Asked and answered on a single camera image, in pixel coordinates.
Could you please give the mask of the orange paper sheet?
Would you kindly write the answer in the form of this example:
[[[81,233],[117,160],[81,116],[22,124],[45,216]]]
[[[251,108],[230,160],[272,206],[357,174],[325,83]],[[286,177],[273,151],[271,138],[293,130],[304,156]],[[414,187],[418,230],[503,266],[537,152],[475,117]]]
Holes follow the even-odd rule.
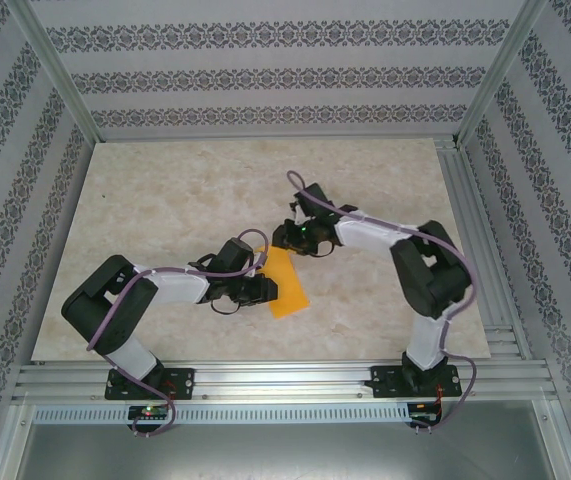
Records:
[[[278,287],[277,298],[268,302],[275,319],[283,319],[309,307],[309,299],[287,250],[270,245],[266,261],[259,272],[273,280]]]

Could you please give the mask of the grey metal panel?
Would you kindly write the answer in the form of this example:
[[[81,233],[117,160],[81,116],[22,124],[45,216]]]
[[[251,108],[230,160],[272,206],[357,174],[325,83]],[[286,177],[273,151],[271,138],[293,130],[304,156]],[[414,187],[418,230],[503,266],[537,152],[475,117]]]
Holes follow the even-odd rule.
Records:
[[[395,424],[38,425],[19,480],[555,480],[529,433],[416,435]]]

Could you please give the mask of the left controller board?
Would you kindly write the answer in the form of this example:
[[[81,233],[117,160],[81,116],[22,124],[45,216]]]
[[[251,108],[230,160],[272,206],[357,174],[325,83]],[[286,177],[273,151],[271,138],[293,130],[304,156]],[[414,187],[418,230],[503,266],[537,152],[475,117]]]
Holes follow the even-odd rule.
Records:
[[[161,405],[137,405],[128,409],[128,419],[130,421],[149,420],[161,422],[168,418],[168,407]]]

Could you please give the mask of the controller board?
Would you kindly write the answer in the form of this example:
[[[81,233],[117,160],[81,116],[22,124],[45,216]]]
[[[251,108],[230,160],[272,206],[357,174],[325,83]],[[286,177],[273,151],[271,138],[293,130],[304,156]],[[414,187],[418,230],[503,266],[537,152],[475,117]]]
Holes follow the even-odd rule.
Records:
[[[161,422],[168,418],[168,407],[161,405],[137,405],[128,409],[128,419],[130,421],[149,420]]]
[[[433,428],[441,422],[441,412],[417,411],[410,413],[410,426],[412,428]]]

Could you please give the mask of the right controller board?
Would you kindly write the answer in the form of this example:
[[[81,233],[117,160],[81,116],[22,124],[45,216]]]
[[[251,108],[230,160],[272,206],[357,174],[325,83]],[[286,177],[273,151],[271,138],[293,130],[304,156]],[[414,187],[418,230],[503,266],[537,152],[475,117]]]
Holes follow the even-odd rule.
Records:
[[[410,426],[412,428],[433,428],[441,422],[441,412],[417,411],[410,413]]]

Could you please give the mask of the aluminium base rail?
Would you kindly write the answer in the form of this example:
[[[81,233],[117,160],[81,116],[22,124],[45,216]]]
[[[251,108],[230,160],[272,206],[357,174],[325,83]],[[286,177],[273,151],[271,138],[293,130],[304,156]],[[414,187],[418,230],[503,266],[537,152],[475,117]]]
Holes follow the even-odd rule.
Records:
[[[188,385],[196,402],[311,403],[371,399],[365,383],[369,362],[204,362],[193,363]],[[97,362],[49,362],[20,370],[12,393],[24,403],[102,402],[108,367]],[[556,398],[557,388],[543,360],[490,359],[478,363],[469,399]]]

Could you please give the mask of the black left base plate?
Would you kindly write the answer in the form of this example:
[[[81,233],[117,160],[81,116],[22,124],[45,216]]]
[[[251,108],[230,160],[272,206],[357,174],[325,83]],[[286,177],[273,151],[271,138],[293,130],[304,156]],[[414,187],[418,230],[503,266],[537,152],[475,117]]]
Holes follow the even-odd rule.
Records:
[[[191,400],[195,370],[156,367],[142,382],[171,400]],[[107,400],[157,400],[159,396],[128,380],[115,369],[109,371],[104,397]]]

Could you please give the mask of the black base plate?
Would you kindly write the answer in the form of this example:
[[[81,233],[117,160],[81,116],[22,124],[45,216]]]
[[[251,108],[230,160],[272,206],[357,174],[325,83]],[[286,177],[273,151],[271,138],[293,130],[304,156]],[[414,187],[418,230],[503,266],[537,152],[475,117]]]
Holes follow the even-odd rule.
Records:
[[[156,367],[142,382],[171,400],[191,400],[195,370]],[[104,397],[107,400],[157,400],[159,396],[128,380],[115,369],[109,371]]]
[[[381,365],[370,368],[371,379],[365,382],[375,398],[436,397],[440,390],[445,398],[462,395],[458,370],[453,365],[421,371],[407,366]]]

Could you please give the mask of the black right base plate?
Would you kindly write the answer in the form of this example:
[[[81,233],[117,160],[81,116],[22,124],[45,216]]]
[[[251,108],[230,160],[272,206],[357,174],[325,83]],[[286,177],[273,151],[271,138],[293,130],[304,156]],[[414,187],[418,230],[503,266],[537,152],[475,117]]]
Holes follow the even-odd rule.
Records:
[[[381,365],[370,368],[371,379],[365,382],[375,398],[436,397],[440,390],[445,398],[462,395],[458,370],[453,365],[421,371],[407,366]]]

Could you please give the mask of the aluminium right frame post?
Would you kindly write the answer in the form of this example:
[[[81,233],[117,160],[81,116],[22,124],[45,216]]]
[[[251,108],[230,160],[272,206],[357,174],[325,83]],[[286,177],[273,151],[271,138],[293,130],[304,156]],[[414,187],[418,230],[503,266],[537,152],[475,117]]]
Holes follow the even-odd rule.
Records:
[[[519,49],[538,20],[547,0],[523,0],[521,8],[506,33],[478,91],[467,109],[457,133],[456,147],[465,146],[481,121],[490,101],[518,55]]]

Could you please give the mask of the aluminium frame post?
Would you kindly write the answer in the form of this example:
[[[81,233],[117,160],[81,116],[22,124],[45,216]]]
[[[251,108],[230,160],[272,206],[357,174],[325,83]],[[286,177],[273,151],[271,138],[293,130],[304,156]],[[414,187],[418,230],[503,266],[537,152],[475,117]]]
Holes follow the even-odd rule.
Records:
[[[71,74],[29,0],[5,0],[11,15],[37,54],[53,86],[69,109],[86,141],[95,146],[105,139],[84,102]]]
[[[518,55],[519,49],[538,20],[547,0],[523,0],[521,8],[506,33],[478,91],[467,109],[457,133],[456,147],[465,146],[481,121],[490,101]]]

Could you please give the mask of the aluminium left frame post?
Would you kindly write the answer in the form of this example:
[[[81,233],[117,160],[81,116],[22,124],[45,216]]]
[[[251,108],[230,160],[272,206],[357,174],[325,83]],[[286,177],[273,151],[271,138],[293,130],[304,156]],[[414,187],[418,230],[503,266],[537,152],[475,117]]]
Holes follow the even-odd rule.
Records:
[[[37,54],[53,86],[69,109],[86,141],[95,146],[105,139],[84,102],[71,74],[29,0],[5,0],[11,15]]]

